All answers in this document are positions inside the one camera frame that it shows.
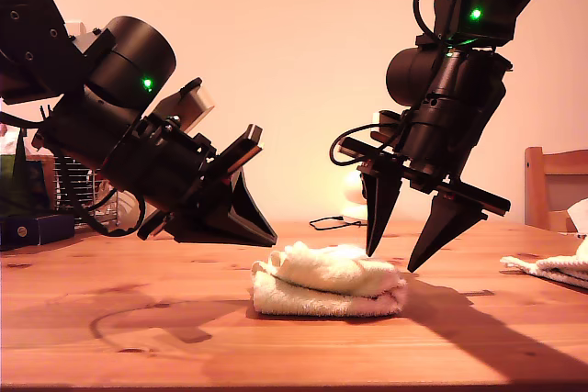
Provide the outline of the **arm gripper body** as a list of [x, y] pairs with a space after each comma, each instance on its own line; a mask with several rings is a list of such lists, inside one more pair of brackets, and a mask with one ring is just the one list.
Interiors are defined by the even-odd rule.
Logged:
[[[423, 101], [402, 114], [382, 111], [374, 123], [339, 135], [338, 151], [350, 157], [346, 165], [357, 162], [358, 170], [401, 168], [401, 182], [407, 180], [426, 194], [438, 193], [439, 188], [478, 188], [462, 182], [460, 176], [498, 105], [497, 101], [482, 105]], [[510, 210], [508, 200], [485, 192], [482, 212], [502, 216]]]
[[189, 137], [172, 122], [150, 115], [125, 134], [101, 172], [116, 188], [156, 208], [137, 232], [145, 240], [168, 232], [173, 213], [204, 218], [217, 207], [230, 208], [232, 175], [260, 152], [261, 134], [261, 128], [249, 125], [217, 152], [203, 135]]

